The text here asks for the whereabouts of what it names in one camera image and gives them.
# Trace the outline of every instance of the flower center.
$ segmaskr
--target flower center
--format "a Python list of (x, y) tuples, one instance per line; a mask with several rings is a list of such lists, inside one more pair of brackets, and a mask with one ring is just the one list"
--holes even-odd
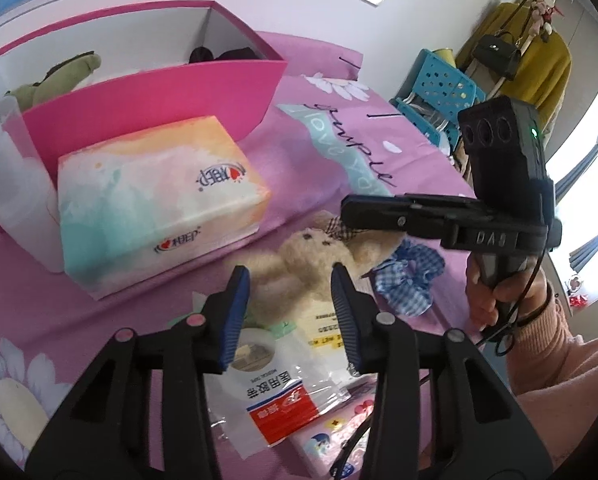
[(0, 380), (0, 412), (14, 437), (30, 450), (48, 423), (41, 403), (14, 379)]

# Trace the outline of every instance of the blue gingham fabric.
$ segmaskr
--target blue gingham fabric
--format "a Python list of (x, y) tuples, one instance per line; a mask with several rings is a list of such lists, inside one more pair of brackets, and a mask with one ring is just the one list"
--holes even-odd
[(375, 267), (375, 290), (397, 314), (420, 316), (432, 306), (430, 282), (444, 268), (444, 258), (436, 250), (406, 239)]

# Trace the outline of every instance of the white flower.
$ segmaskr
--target white flower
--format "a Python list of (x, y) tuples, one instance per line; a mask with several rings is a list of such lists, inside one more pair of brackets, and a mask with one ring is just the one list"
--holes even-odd
[(70, 391), (70, 384), (54, 380), (54, 364), (45, 354), (32, 359), (26, 375), (23, 352), (1, 339), (0, 444), (19, 465)]
[(324, 77), (322, 73), (316, 73), (313, 77), (303, 76), (310, 84), (315, 85), (319, 90), (327, 94), (332, 94), (334, 90), (337, 94), (348, 101), (355, 97), (360, 101), (368, 101), (370, 96), (364, 90), (370, 90), (366, 85), (359, 81), (349, 81), (347, 79), (330, 79)]

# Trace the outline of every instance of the tissue pack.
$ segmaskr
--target tissue pack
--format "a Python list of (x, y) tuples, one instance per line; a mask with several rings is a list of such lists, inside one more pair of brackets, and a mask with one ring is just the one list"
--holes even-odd
[(215, 117), (62, 156), (58, 192), (65, 271), (95, 299), (254, 234), (270, 197)]

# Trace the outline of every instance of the yellow sweater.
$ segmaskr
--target yellow sweater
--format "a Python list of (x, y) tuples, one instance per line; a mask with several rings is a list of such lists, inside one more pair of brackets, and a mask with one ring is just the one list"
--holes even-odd
[[(460, 70), (466, 70), (470, 65), (473, 49), (479, 39), (486, 34), (497, 32), (516, 8), (516, 4), (500, 4), (490, 13), (459, 52), (457, 66)], [(506, 26), (506, 30), (518, 38), (527, 16), (528, 10), (521, 9)], [(524, 40), (528, 36), (529, 28), (530, 25), (524, 31)], [(504, 36), (504, 39), (511, 40), (509, 35)], [(515, 81), (506, 81), (502, 87), (502, 94), (535, 105), (539, 111), (541, 127), (544, 128), (566, 91), (571, 67), (570, 50), (559, 34), (554, 32), (548, 43), (535, 38), (521, 59)]]

